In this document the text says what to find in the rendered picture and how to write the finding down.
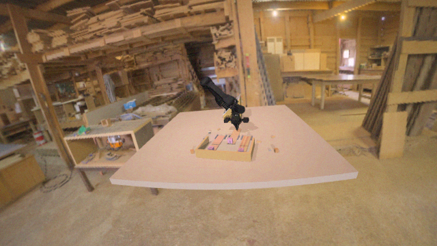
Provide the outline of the orange strip with pink zigzag pattern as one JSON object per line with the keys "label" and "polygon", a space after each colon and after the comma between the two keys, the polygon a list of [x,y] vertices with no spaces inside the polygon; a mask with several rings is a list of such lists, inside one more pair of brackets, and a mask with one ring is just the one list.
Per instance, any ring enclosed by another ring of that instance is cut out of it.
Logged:
{"label": "orange strip with pink zigzag pattern", "polygon": [[239,135],[240,132],[241,132],[241,129],[238,129],[238,130],[234,129],[234,131],[231,135]]}

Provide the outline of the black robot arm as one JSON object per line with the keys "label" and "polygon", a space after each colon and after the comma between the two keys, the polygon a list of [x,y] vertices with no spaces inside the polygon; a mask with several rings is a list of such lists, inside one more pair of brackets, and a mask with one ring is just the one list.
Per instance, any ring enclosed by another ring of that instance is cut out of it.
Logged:
{"label": "black robot arm", "polygon": [[[226,110],[229,108],[232,109],[233,112],[238,112],[240,114],[245,112],[245,107],[238,104],[238,99],[234,96],[230,96],[229,94],[226,94],[222,90],[220,90],[209,77],[204,77],[200,84],[202,87],[208,89],[215,97],[216,103],[221,107],[223,106]],[[236,102],[235,102],[236,100]],[[241,121],[241,118],[239,114],[232,115],[231,117],[231,123],[237,124]]]}

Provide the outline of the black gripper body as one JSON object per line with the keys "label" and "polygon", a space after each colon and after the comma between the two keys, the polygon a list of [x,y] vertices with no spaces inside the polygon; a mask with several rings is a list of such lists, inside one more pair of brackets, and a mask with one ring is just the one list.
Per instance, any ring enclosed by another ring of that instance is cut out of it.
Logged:
{"label": "black gripper body", "polygon": [[[237,114],[239,114],[238,112],[232,112],[232,115],[237,115]],[[239,114],[239,116],[240,116],[240,114]],[[231,118],[225,118],[224,119],[224,123],[228,123],[229,121],[231,121]],[[243,118],[243,119],[241,119],[241,121],[243,121],[244,123],[249,123],[249,117],[245,117],[245,118]],[[241,123],[241,121],[240,122],[238,122],[238,123]]]}

